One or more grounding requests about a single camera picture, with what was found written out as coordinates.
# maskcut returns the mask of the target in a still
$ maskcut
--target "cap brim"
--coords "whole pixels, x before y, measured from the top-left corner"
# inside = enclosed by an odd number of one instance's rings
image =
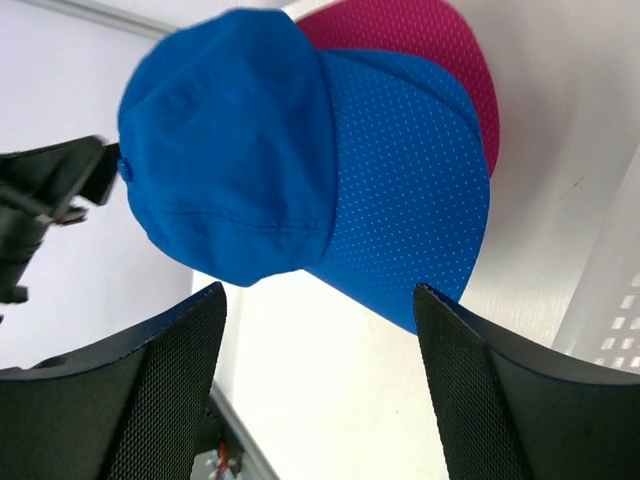
[[[465,119],[482,141],[480,122],[473,102],[464,87],[449,72],[435,63],[415,55],[370,50],[332,50],[331,53],[360,62],[408,82],[425,93],[439,98]]]
[[[356,56],[320,52],[338,198],[322,262],[307,270],[415,332],[416,284],[458,300],[471,275],[488,217],[487,165],[473,126],[448,104],[461,88],[451,75],[423,62],[440,85],[428,93],[408,73],[416,68],[409,57]]]
[[[490,173],[498,159],[500,122],[489,68],[464,17],[441,0],[345,0],[297,22],[318,49],[408,53],[451,73],[478,113]]]

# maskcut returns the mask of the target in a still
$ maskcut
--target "cap button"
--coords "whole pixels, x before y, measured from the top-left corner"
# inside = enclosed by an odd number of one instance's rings
[[[131,169],[131,165],[126,158],[121,158],[118,160],[118,171],[120,175],[122,175],[122,179],[129,183],[133,181],[133,170]]]

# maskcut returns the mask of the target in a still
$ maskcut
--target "cap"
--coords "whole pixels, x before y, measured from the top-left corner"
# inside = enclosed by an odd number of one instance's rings
[[[417,283],[464,290],[488,171],[469,96],[431,62],[231,10],[142,60],[118,127],[134,216],[191,268],[245,287],[306,269],[410,331]]]
[[[344,0],[311,13],[298,27],[320,49],[409,53],[451,73],[480,119],[489,174],[500,148],[498,102],[489,67],[464,17],[442,0]]]

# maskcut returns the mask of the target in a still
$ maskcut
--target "pink cap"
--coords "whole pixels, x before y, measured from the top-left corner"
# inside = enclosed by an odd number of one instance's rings
[[[301,19],[298,26],[319,49],[408,53],[451,73],[471,97],[493,173],[500,149],[496,93],[475,35],[453,7],[441,0],[344,0]]]

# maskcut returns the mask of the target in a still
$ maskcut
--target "blue cap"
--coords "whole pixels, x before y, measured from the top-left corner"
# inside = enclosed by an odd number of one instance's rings
[[[488,171],[435,64],[318,51],[281,11],[232,10],[162,40],[118,123],[133,214],[178,262],[239,286],[306,269],[412,332],[417,283],[464,291]]]

